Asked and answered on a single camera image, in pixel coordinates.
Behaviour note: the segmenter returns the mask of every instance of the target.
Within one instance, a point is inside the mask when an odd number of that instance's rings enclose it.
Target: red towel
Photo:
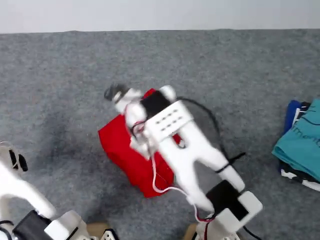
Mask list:
[[[154,91],[154,89],[150,89],[144,97]],[[130,147],[131,136],[126,129],[123,115],[118,115],[110,121],[98,131],[98,134],[107,156],[125,172],[132,185],[138,186],[146,198],[161,195],[155,192],[152,187],[152,161],[145,159]],[[174,181],[174,173],[158,152],[155,153],[154,159],[157,172],[155,185],[159,189],[170,187]]]

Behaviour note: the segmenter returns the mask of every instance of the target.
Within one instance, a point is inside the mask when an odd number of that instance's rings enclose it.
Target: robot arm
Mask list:
[[[140,131],[133,129],[131,132],[131,147],[134,146],[146,160],[158,151],[175,173],[190,204],[214,212],[215,219],[208,225],[211,236],[208,239],[220,240],[235,233],[262,210],[261,202],[251,192],[243,192],[245,184],[240,175],[225,156],[210,144],[189,110],[176,99],[172,87],[164,86],[144,99],[135,98],[133,101],[130,101],[129,94],[117,95],[123,96],[123,100],[117,98],[115,107],[122,109],[119,112],[124,115],[128,128],[143,123]],[[177,134],[185,146],[181,147],[174,141],[173,136]],[[207,194],[199,188],[195,161],[211,168],[222,179]],[[204,230],[201,229],[203,225],[206,224],[198,226],[200,232]]]
[[[87,225],[75,212],[69,211],[53,220],[55,207],[30,183],[19,176],[21,155],[0,145],[0,240],[99,240],[89,236]],[[8,202],[11,198],[28,201],[34,208],[17,225],[10,220]]]

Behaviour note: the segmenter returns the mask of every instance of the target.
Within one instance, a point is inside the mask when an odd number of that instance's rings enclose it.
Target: gray carpet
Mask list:
[[[24,178],[60,214],[108,221],[121,240],[181,239],[193,208],[176,192],[145,199],[97,134],[117,114],[103,99],[109,84],[171,84],[215,112],[230,155],[247,152],[235,167],[264,205],[248,227],[264,240],[316,240],[320,193],[279,176],[270,152],[288,102],[320,96],[319,52],[320,30],[0,35],[0,139],[24,153]],[[206,114],[190,110],[214,142]],[[204,190],[219,180],[202,165],[197,172]],[[15,221],[31,209],[22,200],[11,206]]]

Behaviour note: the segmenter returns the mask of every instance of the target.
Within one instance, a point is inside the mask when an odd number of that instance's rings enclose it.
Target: folded towel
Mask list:
[[[320,181],[320,99],[315,99],[279,139],[272,153],[293,169]]]

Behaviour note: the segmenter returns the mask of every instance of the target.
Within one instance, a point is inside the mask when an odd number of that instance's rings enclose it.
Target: white wire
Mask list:
[[[156,186],[156,177],[157,177],[156,160],[155,160],[154,154],[152,154],[151,151],[149,151],[149,154],[150,154],[150,158],[151,158],[151,162],[152,162],[152,171],[153,171],[152,187],[153,187],[153,190],[155,192],[157,192],[158,194],[163,194],[168,190],[176,190],[176,191],[182,193],[183,195],[185,195],[186,197],[188,197],[188,194],[185,191],[183,191],[182,189],[175,187],[175,186],[169,186],[163,190],[157,188],[157,186]],[[207,221],[199,219],[197,206],[194,203],[192,205],[194,208],[194,218],[197,220],[197,222],[207,223]]]

